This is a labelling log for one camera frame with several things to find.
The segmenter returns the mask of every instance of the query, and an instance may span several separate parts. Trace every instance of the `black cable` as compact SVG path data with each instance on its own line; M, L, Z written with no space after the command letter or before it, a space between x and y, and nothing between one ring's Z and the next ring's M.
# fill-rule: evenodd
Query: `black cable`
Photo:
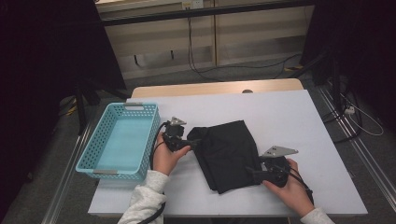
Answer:
M169 123L169 121L166 121L166 122L162 123L162 124L160 125L160 127L158 128L157 132L155 133L155 137L154 137L153 142L152 142L152 145L151 145L151 152L150 152L150 155L149 155L149 166L150 166L151 170L153 169L153 159L154 159L154 152L155 152L155 149L157 149L157 147L158 147L160 144L162 144L162 143L160 143L160 144L158 144L157 147L155 147L155 142L157 141L157 136L158 136L158 134L160 133L161 128L162 128L163 126L167 125L168 123Z
M160 133L161 128L163 126L167 125L168 123L169 123L169 121L166 121L160 125L160 127L158 128L158 130L155 134L154 140L152 142L151 152L149 155L149 165L150 165L151 170L153 169L154 152L158 148L158 146L160 146L161 144L164 143L164 142L161 142L155 147L155 142L157 141L157 136ZM138 224L149 224L150 222L154 221L157 217L159 217L163 213L163 209L165 209L165 203L162 203L160 209L158 209L151 217L146 218L145 220L139 222Z
M279 169L279 170L281 170L282 172L285 172L286 174L292 176L294 179L296 179L298 182L300 182L300 183L304 186L306 195L308 196L309 200L311 201L311 203L312 203L313 205L315 205L315 203L314 203L314 197L313 197L313 195L312 195L314 191L313 191L312 189L310 189L310 188L305 184L305 182L303 181L303 178L300 176L300 173L299 173L299 172L297 172L296 170L294 170L293 168L290 167L291 170L293 170L294 172L297 173L297 175L298 175L298 176L297 176L297 175L292 174L290 171L287 171L287 170L283 169L283 168L280 167L280 166L274 165L274 167L277 168L277 169Z
M268 65L263 65L263 66L227 65L227 66L218 66L218 67L209 68L209 69L206 69L204 71L198 71L198 69L195 67L195 62L194 62L193 53L192 53L191 18L187 18L187 20L189 22L189 66L190 66L190 69L193 72L197 73L200 77L203 77L203 78L206 78L206 79L211 79L211 80L223 82L223 80L212 78L212 77L205 77L205 76L202 75L202 73L207 73L207 72L210 72L210 71L213 71L213 70L216 70L216 69L221 69L221 68L267 68L267 67L273 67L273 66L277 66L277 65L283 64L282 65L282 69L279 72L279 74L277 74L275 77L272 78L272 79L276 79L277 77L279 77L283 73L283 69L285 67L285 63L288 60L302 55L301 53L294 54L294 55L290 56L289 58L287 58L287 59L285 59L285 60L283 60L283 61L281 61L279 63L273 63L273 64L268 64Z
M202 75L201 72L199 72L199 71L197 70L197 68L195 67L194 57L193 57L193 54L192 54L192 38L191 38L192 29L191 29L191 18L187 18L187 21L189 22L189 66L190 66L190 69L191 69L192 71L194 71L196 74L198 74L200 77L203 77L203 78L205 78L205 79L223 82L223 80L220 80L220 79L217 79L217 78L205 77L205 76Z
M356 97L355 92L353 92L353 91L352 91L352 96L354 98L354 103L356 104L356 107L359 107L358 99ZM361 112L359 110L356 112L356 116L358 117L359 126L363 127L363 120L361 118ZM349 136L347 138L344 138L344 139L341 139L341 140L337 140L337 141L332 141L332 142L334 144L344 143L344 142L347 142L349 140L352 140L352 139L358 137L360 134L361 134L361 128L359 128L354 134L352 134L351 136Z

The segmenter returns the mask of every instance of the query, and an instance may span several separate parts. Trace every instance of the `wire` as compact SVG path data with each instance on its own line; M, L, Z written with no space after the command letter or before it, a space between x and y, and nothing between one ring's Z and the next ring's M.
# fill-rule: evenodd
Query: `wire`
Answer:
M192 54L192 38L191 38L192 29L191 29L191 18L187 18L187 21L189 22L189 66L190 66L190 69L191 69L192 71L194 71L196 74L198 74L200 77L203 77L203 78L205 78L205 79L223 82L223 80L220 80L220 79L217 79L217 78L205 77L204 75L201 74L202 72L199 72L199 71L197 70L197 68L195 67L194 57L193 57L193 54Z
M292 176L294 179L296 179L298 182L300 182L305 189L306 195L308 196L309 200L311 201L312 204L314 203L314 197L312 196L312 193L314 192L312 189L310 189L305 182L303 181L303 178L300 176L299 172L294 170L293 168L290 167L291 170L293 170L294 172L296 172L296 174L298 175L294 175L292 174L290 171L287 171L285 169L283 169L282 167L278 166L278 165L274 165L274 167L276 167L277 169L281 170L282 172L285 172L286 174Z
M349 114L349 118L352 120L352 122L354 122L354 123L356 124L356 126L358 126L360 129L362 129L364 132L366 132L366 133L368 133L368 134L370 134L370 135L380 136L380 135L382 135L382 134L384 133L384 129L382 128L382 126L381 126L378 122L376 122L375 119L373 119L370 115L368 115L366 112L364 112L363 110L361 110L358 106L353 105L343 94L341 94L341 96L342 96L343 98L345 98L345 99L350 103L350 105L352 105L353 107L355 107L355 108L356 108L358 111L360 111L363 115L365 115L365 116L367 116L369 119L371 119L371 120L381 129L381 133L370 133L370 132L368 132L367 130L365 130L364 128L362 128L362 127L361 127L362 125L359 125L359 124L352 118L352 116Z
M301 53L298 54L294 54L288 58L286 58L285 60L278 62L278 63L273 63L273 64L268 64L268 65L263 65L263 66L246 66L246 65L226 65L226 66L217 66L217 67L213 67L213 68L209 68L203 71L199 71L196 67L195 67L195 62L194 62L194 58L193 58L193 53L192 53L192 28L191 28L191 18L187 18L188 22L189 22L189 66L190 69L197 73L200 77L206 78L206 79L211 79L211 80L215 80L215 81L220 81L223 82L223 80L217 79L217 78L212 78L212 77L205 77L202 75L202 73L207 73L213 70L217 70L217 69L222 69L222 68L256 68L256 69L260 69L260 68L267 68L267 67L273 67L273 66L277 66L282 64L282 69L279 72L279 74L277 74L275 77L273 77L272 79L275 79L277 77L279 77L282 73L283 73L283 69L285 68L285 63L292 59L295 58L297 56L301 56Z

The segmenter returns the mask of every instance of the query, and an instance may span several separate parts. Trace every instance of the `metal rail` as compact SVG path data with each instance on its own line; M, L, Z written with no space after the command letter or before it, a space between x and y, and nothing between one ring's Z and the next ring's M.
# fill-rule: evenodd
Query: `metal rail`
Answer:
M172 12L155 13L155 14L148 14L142 16L102 19L102 24L104 26L114 26L114 25L147 22L147 21L167 21L174 19L213 16L213 15L222 15L222 14L231 14L231 13L239 13L239 12L249 12L249 11L262 11L262 10L279 9L279 8L287 8L287 7L306 7L306 6L313 6L314 3L315 3L314 0L284 0L284 1L259 3L259 4L241 5L241 6L207 7L207 8L198 8L192 10L180 10L180 11L172 11Z
M338 113L332 105L332 95L323 89L320 89L319 91L326 105L331 111L334 111L334 116L338 117ZM347 137L353 136L356 133L352 124L347 118L345 118L345 116L341 116L337 121ZM361 141L359 137L353 138L349 140L349 142L361 158L361 161L366 166L375 183L381 189L390 206L393 208L393 211L396 212L396 188L393 183L389 180L388 176L384 173L373 155L370 153L370 150L366 145L364 145L363 141Z

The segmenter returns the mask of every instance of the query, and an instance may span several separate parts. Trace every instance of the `black cloth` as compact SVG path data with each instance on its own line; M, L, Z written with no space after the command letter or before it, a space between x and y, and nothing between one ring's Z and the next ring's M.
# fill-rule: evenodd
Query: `black cloth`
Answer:
M242 120L213 127L195 127L187 139L201 139L194 154L207 184L219 194L254 185L246 167L261 170L259 155L248 127Z

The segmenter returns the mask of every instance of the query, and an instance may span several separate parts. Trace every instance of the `cable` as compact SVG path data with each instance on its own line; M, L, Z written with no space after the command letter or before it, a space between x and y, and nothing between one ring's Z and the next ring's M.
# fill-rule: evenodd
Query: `cable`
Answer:
M219 81L219 82L223 82L223 80L217 79L217 78L213 78L213 77L205 77L201 74L201 72L199 72L197 70L197 68L195 67L195 62L194 62L194 57L192 54L192 39L191 39L191 33L192 33L192 29L191 29L191 18L187 18L187 21L189 22L189 66L190 69L192 71L194 71L196 74L198 74L200 77L203 77L205 79L209 79L209 80L215 80L215 81Z
M205 77L205 76L202 75L202 73L207 73L207 72L210 72L210 71L213 71L213 70L216 70L216 69L222 69L222 68L256 68L256 69L259 69L259 68L267 68L267 67L273 67L273 66L277 66L277 65L283 64L282 65L282 70L280 71L280 73L272 78L272 79L275 79L275 78L279 77L282 74L283 69L285 67L285 63L288 60L302 55L301 53L294 54L294 55L288 57L287 59L285 59L285 60L283 60L281 62L268 64L268 65L263 65L263 66L226 65L226 66L217 66L217 67L209 68L209 69L206 69L206 70L203 70L203 71L198 71L198 69L195 67L195 62L194 62L193 53L192 53L191 18L187 18L187 20L189 22L189 66L190 66L190 69L193 72L197 73L200 77L203 77L203 78L206 78L206 79L211 79L211 80L223 82L223 80L212 78L212 77Z
M364 114L364 115L367 116L369 119L371 119L371 120L381 129L381 133L370 133L370 132L368 132L367 130L365 130L364 128L362 128L362 127L361 127L362 125L359 125L359 124L352 118L352 116L349 114L349 118L352 120L352 122L354 122L354 123L356 124L356 126L358 126L360 129L362 129L363 131L365 131L366 133L368 133L368 134L370 134L370 135L380 136L380 135L382 135L382 134L384 133L384 129L382 128L382 126L381 126L378 122L375 121L375 119L373 119L370 115L368 115L366 112L364 112L363 110L361 110L358 106L353 105L343 94L341 94L341 96L342 96L343 98L345 98L345 99L350 103L350 105L352 105L352 106L355 107L358 111L360 111L362 114Z
M290 167L291 170L293 170L294 172L296 172L296 174L298 175L298 176L297 176L297 175L292 174L290 171L287 171L287 170L283 169L282 167L280 167L280 166L278 166L278 165L274 165L274 167L277 168L277 169L279 169L279 170L281 170L282 172L285 172L286 174L292 176L294 179L296 179L298 182L300 182L300 183L304 186L306 195L308 196L309 200L311 201L311 203L312 203L313 205L315 205L315 204L314 204L314 197L313 197L313 195L312 195L314 191L313 191L312 189L310 189L310 188L305 184L305 182L303 181L303 178L300 176L300 174L299 174L298 171L296 171L296 170L294 170L293 168Z
M165 125L167 125L169 123L169 121L164 122L163 124L160 125L160 127L158 128L153 143L151 145L151 152L149 155L149 163L150 163L150 168L151 170L153 169L153 161L154 161L154 152L155 150L158 148L158 146L160 146L161 144L163 144L164 142L161 142L160 144L158 144L156 147L155 146L155 142L157 141L157 136L161 131L161 128ZM157 210L151 217L146 218L145 220L139 222L138 224L149 224L150 222L154 221L157 217L159 217L162 213L163 213L163 209L165 209L165 203L161 204L161 207L159 210Z

